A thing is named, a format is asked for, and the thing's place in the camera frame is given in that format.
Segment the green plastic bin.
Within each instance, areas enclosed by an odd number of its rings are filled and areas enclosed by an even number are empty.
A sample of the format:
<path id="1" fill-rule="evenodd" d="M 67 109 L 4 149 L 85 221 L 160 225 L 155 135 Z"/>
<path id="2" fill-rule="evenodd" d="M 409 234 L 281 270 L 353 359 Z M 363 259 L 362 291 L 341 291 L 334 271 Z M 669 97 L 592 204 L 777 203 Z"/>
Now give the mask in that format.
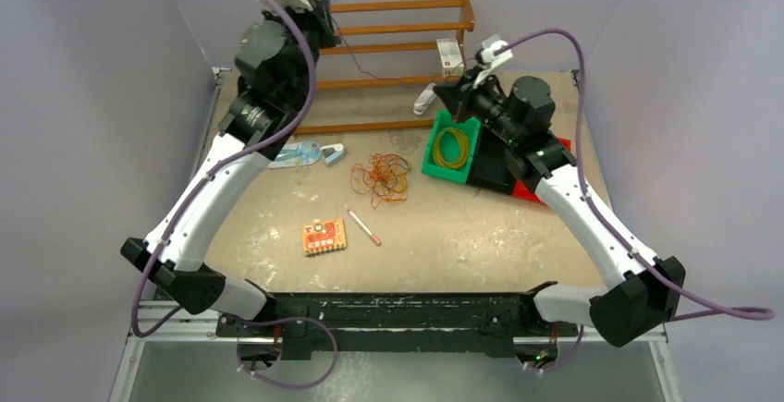
<path id="1" fill-rule="evenodd" d="M 481 123 L 470 118 L 454 123 L 448 111 L 439 111 L 423 157 L 422 172 L 457 184 L 466 184 Z"/>

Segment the black plastic bin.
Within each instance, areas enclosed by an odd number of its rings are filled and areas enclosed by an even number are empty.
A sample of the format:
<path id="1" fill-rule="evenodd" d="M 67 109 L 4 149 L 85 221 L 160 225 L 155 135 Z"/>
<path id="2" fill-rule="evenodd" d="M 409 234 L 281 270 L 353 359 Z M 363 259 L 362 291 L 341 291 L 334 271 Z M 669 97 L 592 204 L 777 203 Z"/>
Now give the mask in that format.
<path id="1" fill-rule="evenodd" d="M 507 196 L 517 196 L 517 180 L 504 158 L 507 145 L 491 131 L 481 128 L 466 184 Z"/>

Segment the red plastic bin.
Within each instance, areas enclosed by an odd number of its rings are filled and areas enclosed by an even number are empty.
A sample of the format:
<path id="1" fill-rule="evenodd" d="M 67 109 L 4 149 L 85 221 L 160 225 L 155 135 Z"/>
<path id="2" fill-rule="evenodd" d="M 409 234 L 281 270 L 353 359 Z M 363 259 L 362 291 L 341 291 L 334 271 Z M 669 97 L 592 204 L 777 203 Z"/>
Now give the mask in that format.
<path id="1" fill-rule="evenodd" d="M 554 136 L 510 149 L 506 156 L 508 170 L 514 179 L 511 195 L 517 199 L 545 205 L 544 200 L 536 193 L 536 188 L 542 180 L 550 178 L 556 168 L 568 164 L 576 165 L 571 150 L 571 140 Z"/>

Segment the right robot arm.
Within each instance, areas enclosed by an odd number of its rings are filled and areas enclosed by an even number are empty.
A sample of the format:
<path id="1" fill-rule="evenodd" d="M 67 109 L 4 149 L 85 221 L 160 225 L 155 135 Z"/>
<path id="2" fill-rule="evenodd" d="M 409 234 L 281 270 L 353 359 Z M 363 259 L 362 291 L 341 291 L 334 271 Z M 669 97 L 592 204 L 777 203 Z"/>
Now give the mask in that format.
<path id="1" fill-rule="evenodd" d="M 470 70 L 454 82 L 435 85 L 435 95 L 453 119 L 469 118 L 501 141 L 512 176 L 552 210 L 579 241 L 597 268 L 603 288 L 541 286 L 521 306 L 519 321 L 539 335 L 554 322 L 593 327 L 613 347 L 670 321 L 686 271 L 666 259 L 620 222 L 580 173 L 574 154 L 551 131 L 556 104 L 542 79 L 523 76 L 504 92 L 495 76 L 484 81 Z"/>

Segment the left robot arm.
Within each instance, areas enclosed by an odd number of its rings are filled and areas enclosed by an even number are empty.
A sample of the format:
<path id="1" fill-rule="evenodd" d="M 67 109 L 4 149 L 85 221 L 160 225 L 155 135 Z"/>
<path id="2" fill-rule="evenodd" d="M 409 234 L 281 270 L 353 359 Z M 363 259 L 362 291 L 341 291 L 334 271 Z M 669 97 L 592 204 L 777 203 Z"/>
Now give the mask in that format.
<path id="1" fill-rule="evenodd" d="M 128 238 L 121 255 L 183 310 L 239 316 L 251 335 L 275 327 L 276 312 L 256 285 L 217 272 L 206 252 L 240 196 L 278 156 L 312 106 L 319 53 L 337 45 L 330 0 L 267 9 L 251 25 L 235 58 L 238 94 L 211 148 L 177 203 L 144 238 Z"/>

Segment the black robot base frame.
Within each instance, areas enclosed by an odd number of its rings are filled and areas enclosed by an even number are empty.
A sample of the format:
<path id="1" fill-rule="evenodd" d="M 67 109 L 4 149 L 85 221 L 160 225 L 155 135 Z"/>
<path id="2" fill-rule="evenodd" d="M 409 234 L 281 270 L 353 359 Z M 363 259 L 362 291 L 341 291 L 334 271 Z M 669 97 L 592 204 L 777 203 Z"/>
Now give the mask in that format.
<path id="1" fill-rule="evenodd" d="M 222 314 L 220 337 L 272 338 L 284 360 L 316 351 L 482 353 L 489 358 L 552 361 L 557 341 L 578 333 L 534 312 L 529 292 L 278 293 L 245 323 Z"/>

